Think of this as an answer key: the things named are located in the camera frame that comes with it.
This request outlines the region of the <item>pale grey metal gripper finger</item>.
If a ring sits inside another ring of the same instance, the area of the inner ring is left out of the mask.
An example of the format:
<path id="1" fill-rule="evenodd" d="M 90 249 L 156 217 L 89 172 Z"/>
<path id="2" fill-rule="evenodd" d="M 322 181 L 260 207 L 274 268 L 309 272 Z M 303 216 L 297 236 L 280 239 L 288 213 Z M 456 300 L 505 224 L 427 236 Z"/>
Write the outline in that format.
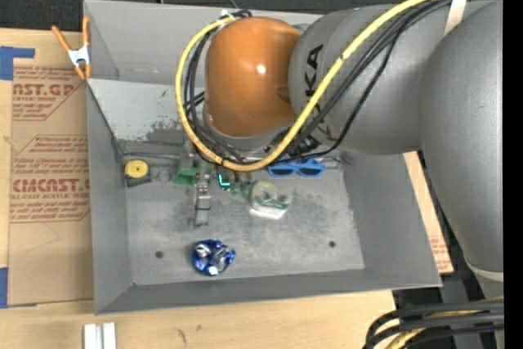
<path id="1" fill-rule="evenodd" d="M 194 216 L 196 227 L 208 224 L 209 212 L 212 207 L 212 196 L 207 184 L 198 184 L 194 188 Z"/>

